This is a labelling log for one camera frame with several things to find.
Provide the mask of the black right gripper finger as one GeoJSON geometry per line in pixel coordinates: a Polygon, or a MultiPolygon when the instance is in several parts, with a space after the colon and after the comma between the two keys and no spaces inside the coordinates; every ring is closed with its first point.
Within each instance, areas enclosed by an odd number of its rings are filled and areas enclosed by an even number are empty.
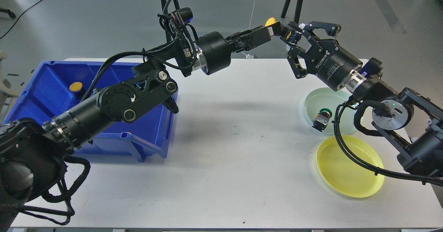
{"type": "Polygon", "coordinates": [[[342,26],[340,24],[319,21],[311,21],[308,24],[301,23],[299,28],[301,29],[302,35],[311,45],[318,44],[320,41],[320,38],[314,33],[314,31],[317,29],[324,30],[333,41],[336,41],[338,33],[342,30],[342,26]]]}
{"type": "Polygon", "coordinates": [[[307,58],[306,50],[298,46],[303,35],[306,34],[305,28],[308,27],[305,23],[296,23],[289,21],[282,25],[282,41],[286,44],[288,58],[307,58]]]}

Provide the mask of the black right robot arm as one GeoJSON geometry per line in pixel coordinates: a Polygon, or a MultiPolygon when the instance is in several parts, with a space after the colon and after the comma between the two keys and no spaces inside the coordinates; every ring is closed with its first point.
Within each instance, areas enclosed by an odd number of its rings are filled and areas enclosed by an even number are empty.
{"type": "Polygon", "coordinates": [[[442,109],[410,88],[394,91],[381,80],[381,61],[371,58],[361,62],[343,49],[336,36],[337,24],[312,21],[282,25],[280,38],[289,47],[288,61],[295,77],[315,75],[331,90],[347,89],[351,96],[334,113],[334,136],[342,152],[357,165],[383,175],[414,180],[423,185],[442,186],[442,109]],[[425,132],[413,143],[396,133],[410,123],[414,108],[428,115],[425,132]],[[354,127],[372,137],[384,137],[399,152],[397,161],[404,173],[390,171],[364,161],[353,153],[341,135],[345,109],[355,110],[354,127]]]}

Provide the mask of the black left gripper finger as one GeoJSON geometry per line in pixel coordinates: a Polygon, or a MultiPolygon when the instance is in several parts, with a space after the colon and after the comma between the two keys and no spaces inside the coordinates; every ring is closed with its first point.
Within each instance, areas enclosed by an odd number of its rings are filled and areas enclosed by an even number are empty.
{"type": "Polygon", "coordinates": [[[246,30],[239,35],[240,45],[244,51],[249,51],[261,46],[271,40],[271,35],[267,27],[256,27],[246,30]]]}
{"type": "Polygon", "coordinates": [[[268,33],[270,36],[279,36],[282,38],[289,37],[289,28],[281,24],[281,22],[275,22],[268,25],[268,33]]]}

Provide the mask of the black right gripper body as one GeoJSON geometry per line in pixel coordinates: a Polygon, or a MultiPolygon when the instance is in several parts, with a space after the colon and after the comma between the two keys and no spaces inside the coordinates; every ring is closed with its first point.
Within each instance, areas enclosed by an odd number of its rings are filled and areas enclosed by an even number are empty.
{"type": "Polygon", "coordinates": [[[330,89],[338,91],[345,87],[352,74],[363,65],[361,60],[340,47],[333,38],[309,36],[308,42],[310,47],[307,50],[291,45],[288,51],[287,59],[297,79],[312,74],[330,89]]]}

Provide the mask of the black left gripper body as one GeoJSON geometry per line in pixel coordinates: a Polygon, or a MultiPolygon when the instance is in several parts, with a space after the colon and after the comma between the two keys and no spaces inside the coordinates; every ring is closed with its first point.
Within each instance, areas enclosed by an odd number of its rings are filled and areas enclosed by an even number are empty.
{"type": "Polygon", "coordinates": [[[231,54],[244,50],[241,36],[247,33],[247,31],[236,32],[224,38],[221,33],[214,31],[199,37],[195,41],[195,46],[201,70],[210,75],[228,67],[231,54]]]}

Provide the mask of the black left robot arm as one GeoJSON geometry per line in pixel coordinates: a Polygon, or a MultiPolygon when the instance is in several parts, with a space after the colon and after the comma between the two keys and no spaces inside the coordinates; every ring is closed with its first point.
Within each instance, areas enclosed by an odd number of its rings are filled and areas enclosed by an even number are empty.
{"type": "Polygon", "coordinates": [[[292,32],[269,19],[265,26],[223,38],[212,32],[193,41],[187,27],[190,8],[158,14],[171,41],[150,50],[122,52],[108,58],[85,95],[71,109],[38,124],[21,118],[1,125],[1,231],[19,213],[66,225],[75,214],[72,195],[84,183],[90,163],[73,153],[114,123],[133,123],[158,105],[176,114],[176,81],[165,66],[213,74],[230,64],[231,54],[249,51],[272,36],[286,41],[292,32]]]}

